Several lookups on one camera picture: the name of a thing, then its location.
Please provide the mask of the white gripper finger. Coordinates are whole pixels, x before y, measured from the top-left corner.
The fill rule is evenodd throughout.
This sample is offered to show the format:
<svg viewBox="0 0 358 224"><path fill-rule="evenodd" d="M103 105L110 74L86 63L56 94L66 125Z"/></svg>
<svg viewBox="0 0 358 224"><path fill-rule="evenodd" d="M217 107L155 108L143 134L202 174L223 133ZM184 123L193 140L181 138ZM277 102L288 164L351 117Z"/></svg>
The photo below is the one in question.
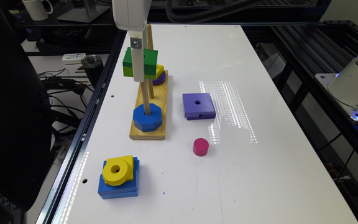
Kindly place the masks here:
<svg viewBox="0 0 358 224"><path fill-rule="evenodd" d="M134 81L139 83L144 81L144 45L142 35L142 32L129 31L133 77Z"/></svg>
<svg viewBox="0 0 358 224"><path fill-rule="evenodd" d="M148 49L148 38L147 38L147 29L146 28L142 31L142 46L143 46L143 49Z"/></svg>

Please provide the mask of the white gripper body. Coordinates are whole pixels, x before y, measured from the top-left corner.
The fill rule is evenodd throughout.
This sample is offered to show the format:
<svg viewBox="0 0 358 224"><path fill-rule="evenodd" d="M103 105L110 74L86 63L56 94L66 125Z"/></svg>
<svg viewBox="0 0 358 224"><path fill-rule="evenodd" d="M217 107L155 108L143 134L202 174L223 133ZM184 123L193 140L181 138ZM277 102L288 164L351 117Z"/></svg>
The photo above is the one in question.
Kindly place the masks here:
<svg viewBox="0 0 358 224"><path fill-rule="evenodd" d="M112 15L118 29L143 31L152 0L112 0Z"/></svg>

